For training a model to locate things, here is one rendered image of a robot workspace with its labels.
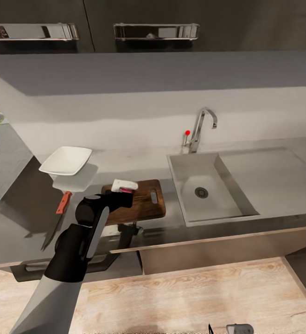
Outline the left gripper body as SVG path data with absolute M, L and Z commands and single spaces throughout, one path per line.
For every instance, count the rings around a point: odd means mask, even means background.
M 133 204 L 133 194 L 132 193 L 125 193 L 125 192 L 112 192 L 111 190 L 106 190 L 105 195 L 111 195 L 117 202 L 117 206 L 115 208 L 118 209 L 122 207 L 131 208 Z

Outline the cutting board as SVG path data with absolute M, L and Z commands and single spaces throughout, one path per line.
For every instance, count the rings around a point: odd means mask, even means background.
M 137 181 L 138 189 L 133 190 L 133 204 L 131 208 L 120 207 L 112 211 L 106 224 L 137 220 L 143 218 L 152 218 L 163 216 L 166 213 L 166 205 L 159 180 Z M 101 195 L 105 195 L 106 190 L 111 190 L 113 185 L 102 187 Z M 155 190 L 158 203 L 152 202 L 151 191 Z

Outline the parer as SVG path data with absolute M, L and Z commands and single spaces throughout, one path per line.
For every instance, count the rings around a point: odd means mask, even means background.
M 71 191 L 65 192 L 65 194 L 64 194 L 64 196 L 63 196 L 63 198 L 62 198 L 62 200 L 60 202 L 60 205 L 59 205 L 59 207 L 58 207 L 58 209 L 56 211 L 56 215 L 55 215 L 54 220 L 53 220 L 53 222 L 52 222 L 52 224 L 50 226 L 50 229 L 49 229 L 49 231 L 48 231 L 48 233 L 46 235 L 46 238 L 44 240 L 44 243 L 43 243 L 41 249 L 43 249 L 47 245 L 47 243 L 50 241 L 50 239 L 51 239 L 51 237 L 52 237 L 52 235 L 53 235 L 53 233 L 55 231 L 55 228 L 56 228 L 56 226 L 58 224 L 58 221 L 59 221 L 61 215 L 64 213 L 64 208 L 66 207 L 66 205 L 68 203 L 69 195 L 70 194 L 71 194 Z

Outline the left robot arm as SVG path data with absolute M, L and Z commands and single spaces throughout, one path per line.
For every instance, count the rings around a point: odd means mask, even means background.
M 78 224 L 71 224 L 55 243 L 55 255 L 9 334 L 69 334 L 79 291 L 109 214 L 131 208 L 138 184 L 115 179 L 105 195 L 84 197 L 76 208 Z

